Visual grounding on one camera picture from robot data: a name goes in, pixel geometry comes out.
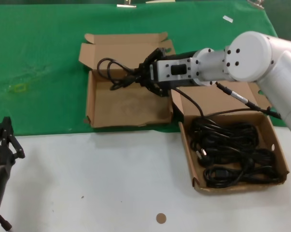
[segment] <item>white table surface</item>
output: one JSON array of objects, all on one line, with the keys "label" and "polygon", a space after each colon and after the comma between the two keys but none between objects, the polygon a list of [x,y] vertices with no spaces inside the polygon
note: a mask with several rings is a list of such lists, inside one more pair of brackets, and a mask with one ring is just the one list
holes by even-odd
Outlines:
[{"label": "white table surface", "polygon": [[[276,132],[291,171],[291,132]],[[0,209],[15,232],[291,232],[291,173],[261,192],[200,194],[179,133],[18,140],[26,158],[13,167]]]}]

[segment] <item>open cardboard box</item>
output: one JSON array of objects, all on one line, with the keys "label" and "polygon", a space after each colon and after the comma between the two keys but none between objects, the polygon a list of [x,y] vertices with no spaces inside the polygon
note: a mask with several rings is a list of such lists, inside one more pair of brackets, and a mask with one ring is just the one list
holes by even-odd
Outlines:
[{"label": "open cardboard box", "polygon": [[[113,58],[134,69],[158,47],[167,48],[167,55],[175,54],[167,33],[93,35],[86,34],[89,43],[81,45],[79,61],[91,68],[88,75],[86,116],[93,128],[113,126],[145,126],[170,123],[172,120],[172,99],[161,98],[147,88],[133,83],[129,87],[110,91],[112,83],[101,77],[96,69],[103,58]],[[108,62],[101,64],[101,70]],[[117,65],[111,66],[115,78],[125,72]]]},{"label": "open cardboard box", "polygon": [[[253,103],[259,105],[261,108],[266,109],[270,106],[270,103],[264,95],[260,95],[259,88],[255,83],[240,83],[240,82],[221,82],[224,86],[232,89],[238,94],[242,95],[246,99],[249,99]],[[241,109],[246,106],[240,101],[232,98],[231,96],[223,93],[216,85],[210,87],[180,87],[180,90],[185,92],[194,101],[196,101],[203,110],[204,115],[212,114],[215,112]],[[197,161],[196,153],[190,148],[190,138],[188,136],[188,129],[191,121],[200,116],[198,109],[189,102],[186,98],[179,93],[172,91],[172,98],[178,109],[184,115],[184,122],[180,122],[180,131],[182,136],[183,145],[185,148],[186,158],[188,162],[189,172],[192,179],[192,185],[197,191],[205,192],[228,192],[228,191],[242,191],[242,190],[257,190],[271,185],[255,185],[240,183],[236,186],[228,188],[209,188],[203,178],[204,167],[200,166]],[[287,179],[289,169],[281,150],[278,138],[274,131],[274,127],[268,116],[265,116],[261,112],[256,111],[242,111],[234,112],[230,114],[213,116],[215,122],[219,124],[233,124],[236,122],[249,122],[257,127],[259,134],[259,147],[273,150],[276,156],[276,168],[279,174],[282,176],[282,180],[278,184],[283,184]],[[238,168],[236,164],[230,164],[230,168]]]}]

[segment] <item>white label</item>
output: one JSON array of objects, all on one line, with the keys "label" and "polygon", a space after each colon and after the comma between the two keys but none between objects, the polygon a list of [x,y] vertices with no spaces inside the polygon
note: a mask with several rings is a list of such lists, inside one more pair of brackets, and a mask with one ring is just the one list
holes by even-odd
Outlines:
[{"label": "white label", "polygon": [[222,17],[223,19],[225,19],[225,20],[227,20],[228,22],[230,22],[230,23],[233,23],[233,19],[232,18],[229,18],[228,16],[224,16],[224,17]]}]

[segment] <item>coiled black cable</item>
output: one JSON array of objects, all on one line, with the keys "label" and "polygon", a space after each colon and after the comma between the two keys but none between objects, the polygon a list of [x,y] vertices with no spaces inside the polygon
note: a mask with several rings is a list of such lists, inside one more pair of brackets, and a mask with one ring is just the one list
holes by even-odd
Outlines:
[{"label": "coiled black cable", "polygon": [[[108,65],[107,65],[107,74],[102,73],[102,71],[100,69],[100,65],[105,61],[109,61]],[[126,72],[126,75],[121,77],[121,78],[112,77],[112,75],[111,75],[111,65],[112,64],[116,64],[116,65],[120,66]],[[131,85],[132,83],[136,82],[138,80],[138,77],[139,77],[138,73],[135,70],[126,67],[125,65],[119,63],[118,61],[116,61],[112,58],[101,59],[97,64],[97,71],[98,71],[100,76],[110,80],[113,83],[110,90],[117,90],[119,88],[127,87],[127,86]]]},{"label": "coiled black cable", "polygon": [[[207,116],[197,117],[188,133],[191,149],[204,151],[198,161],[206,167],[203,176],[208,187],[226,188],[239,182],[269,184],[280,181],[275,169],[275,154],[257,148],[258,131],[252,124],[243,122],[222,126]],[[214,165],[229,163],[239,163],[240,169]]]}]

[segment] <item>robotic arm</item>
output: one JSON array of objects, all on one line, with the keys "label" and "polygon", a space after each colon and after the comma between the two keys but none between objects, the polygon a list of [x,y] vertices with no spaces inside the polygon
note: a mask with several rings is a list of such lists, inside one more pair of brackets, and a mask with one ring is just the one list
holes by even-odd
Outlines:
[{"label": "robotic arm", "polygon": [[290,41],[249,31],[222,51],[204,48],[180,59],[170,58],[150,65],[151,81],[161,88],[208,86],[220,80],[256,82],[291,130]]},{"label": "robotic arm", "polygon": [[[16,153],[13,153],[9,149],[9,144],[14,147]],[[10,177],[11,168],[15,164],[15,160],[17,158],[23,159],[24,157],[24,151],[14,137],[11,119],[10,117],[5,117],[0,123],[0,204],[4,196],[7,181]],[[5,221],[1,215],[0,224],[6,231],[11,229],[11,225]]]}]

